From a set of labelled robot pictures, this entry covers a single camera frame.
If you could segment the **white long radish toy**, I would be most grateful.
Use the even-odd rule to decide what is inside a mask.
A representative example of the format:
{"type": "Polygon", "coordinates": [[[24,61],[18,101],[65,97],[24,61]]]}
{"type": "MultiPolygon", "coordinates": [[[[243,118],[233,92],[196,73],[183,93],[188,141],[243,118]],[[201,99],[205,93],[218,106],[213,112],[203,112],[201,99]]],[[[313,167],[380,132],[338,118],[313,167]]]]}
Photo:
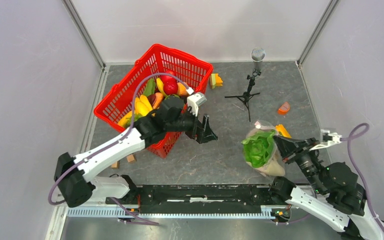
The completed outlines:
{"type": "Polygon", "coordinates": [[[279,163],[276,155],[256,170],[265,177],[284,177],[286,174],[285,168],[279,163]]]}

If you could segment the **clear zip top bag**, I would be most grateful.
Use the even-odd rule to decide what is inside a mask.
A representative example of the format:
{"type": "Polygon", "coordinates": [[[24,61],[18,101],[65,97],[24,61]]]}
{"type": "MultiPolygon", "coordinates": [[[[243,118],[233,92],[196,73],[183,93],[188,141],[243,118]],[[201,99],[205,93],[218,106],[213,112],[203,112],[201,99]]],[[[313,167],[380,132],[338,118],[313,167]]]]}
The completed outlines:
{"type": "Polygon", "coordinates": [[[274,137],[279,132],[267,121],[257,120],[241,141],[245,162],[264,177],[284,177],[284,164],[274,137]]]}

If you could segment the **napa cabbage toy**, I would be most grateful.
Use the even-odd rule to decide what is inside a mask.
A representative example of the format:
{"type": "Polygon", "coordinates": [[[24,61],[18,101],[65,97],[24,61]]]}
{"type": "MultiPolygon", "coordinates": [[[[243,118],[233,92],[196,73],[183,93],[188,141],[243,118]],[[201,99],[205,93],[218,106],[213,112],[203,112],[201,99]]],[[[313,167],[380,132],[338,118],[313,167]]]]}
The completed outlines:
{"type": "Polygon", "coordinates": [[[272,157],[275,148],[273,139],[275,134],[276,131],[274,129],[258,129],[241,141],[244,159],[253,168],[262,167],[272,157]]]}

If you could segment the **small red apple toy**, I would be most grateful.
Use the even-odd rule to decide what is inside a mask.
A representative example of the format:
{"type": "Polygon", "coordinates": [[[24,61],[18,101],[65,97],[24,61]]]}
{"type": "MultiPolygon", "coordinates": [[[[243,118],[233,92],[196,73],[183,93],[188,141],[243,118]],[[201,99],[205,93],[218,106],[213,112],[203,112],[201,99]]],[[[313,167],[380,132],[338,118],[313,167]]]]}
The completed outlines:
{"type": "Polygon", "coordinates": [[[178,90],[179,87],[176,81],[167,81],[163,84],[163,91],[167,96],[176,95],[178,90]]]}

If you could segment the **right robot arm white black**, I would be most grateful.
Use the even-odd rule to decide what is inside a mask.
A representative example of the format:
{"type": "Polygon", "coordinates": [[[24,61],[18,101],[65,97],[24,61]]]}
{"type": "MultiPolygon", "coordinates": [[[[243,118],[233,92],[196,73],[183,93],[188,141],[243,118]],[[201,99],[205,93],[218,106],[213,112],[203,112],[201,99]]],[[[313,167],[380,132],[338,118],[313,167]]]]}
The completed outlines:
{"type": "Polygon", "coordinates": [[[344,162],[324,166],[319,160],[319,142],[315,138],[273,138],[282,161],[296,163],[316,194],[308,195],[286,177],[277,176],[269,188],[269,199],[296,206],[340,234],[343,240],[384,240],[384,221],[372,214],[369,195],[358,183],[359,176],[344,162]]]}

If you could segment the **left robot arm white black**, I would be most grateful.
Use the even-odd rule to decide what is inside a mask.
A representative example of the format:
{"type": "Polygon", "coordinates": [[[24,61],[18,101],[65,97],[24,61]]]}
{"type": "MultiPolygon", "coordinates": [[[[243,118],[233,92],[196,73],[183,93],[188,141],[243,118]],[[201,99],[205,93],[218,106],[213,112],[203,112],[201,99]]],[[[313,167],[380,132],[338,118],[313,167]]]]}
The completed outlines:
{"type": "Polygon", "coordinates": [[[78,207],[91,198],[115,197],[133,203],[137,190],[129,176],[116,179],[98,177],[113,163],[140,152],[163,140],[167,133],[185,133],[199,144],[218,139],[209,124],[209,116],[199,120],[199,107],[207,98],[201,92],[181,98],[169,96],[159,108],[151,110],[118,136],[96,148],[70,156],[65,152],[57,159],[54,185],[48,195],[51,205],[78,207]]]}

